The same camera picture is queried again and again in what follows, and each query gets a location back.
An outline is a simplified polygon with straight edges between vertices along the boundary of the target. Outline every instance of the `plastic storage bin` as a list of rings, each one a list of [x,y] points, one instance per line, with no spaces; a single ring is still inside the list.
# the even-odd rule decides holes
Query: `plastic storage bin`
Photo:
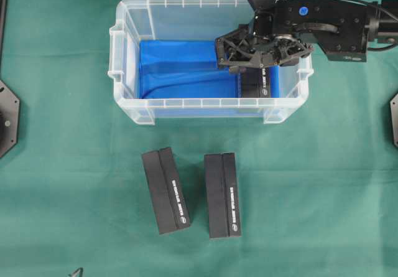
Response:
[[[260,117],[281,123],[308,98],[311,56],[295,67],[281,67],[280,98],[139,99],[139,43],[141,40],[214,40],[253,11],[246,0],[123,0],[116,9],[111,35],[108,75],[116,103],[137,124],[156,118]]]

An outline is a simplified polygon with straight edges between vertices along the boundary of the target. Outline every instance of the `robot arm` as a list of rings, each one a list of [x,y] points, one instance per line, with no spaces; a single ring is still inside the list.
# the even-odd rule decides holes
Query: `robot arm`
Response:
[[[318,44],[331,61],[365,62],[369,42],[398,44],[398,0],[248,0],[254,19],[216,39],[218,66],[230,72],[289,66]]]

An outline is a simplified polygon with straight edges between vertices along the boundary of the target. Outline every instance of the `black bracket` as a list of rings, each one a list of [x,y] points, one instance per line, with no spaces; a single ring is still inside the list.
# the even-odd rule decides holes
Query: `black bracket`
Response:
[[[19,99],[0,80],[0,157],[17,144]]]
[[[83,276],[83,268],[79,268],[74,271],[72,274],[69,274],[69,277],[82,277]]]
[[[394,135],[394,145],[398,148],[398,93],[390,101],[392,133]]]

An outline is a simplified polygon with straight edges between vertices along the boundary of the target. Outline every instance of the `black box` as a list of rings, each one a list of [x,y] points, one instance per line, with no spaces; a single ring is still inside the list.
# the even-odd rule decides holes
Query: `black box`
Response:
[[[171,148],[142,155],[159,233],[191,225]]]
[[[247,68],[241,73],[241,98],[270,98],[271,73],[269,68]]]
[[[205,155],[210,238],[240,237],[235,155]]]

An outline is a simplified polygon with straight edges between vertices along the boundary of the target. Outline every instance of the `table surface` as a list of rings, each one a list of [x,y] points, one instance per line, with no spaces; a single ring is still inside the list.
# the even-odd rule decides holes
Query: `table surface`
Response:
[[[1,78],[22,108],[0,160],[1,276],[397,276],[397,50],[330,63],[317,48],[283,124],[138,126],[106,74],[119,1],[9,0]],[[166,146],[193,222],[159,236],[141,153]],[[203,155],[220,152],[236,153],[243,236],[209,240]]]

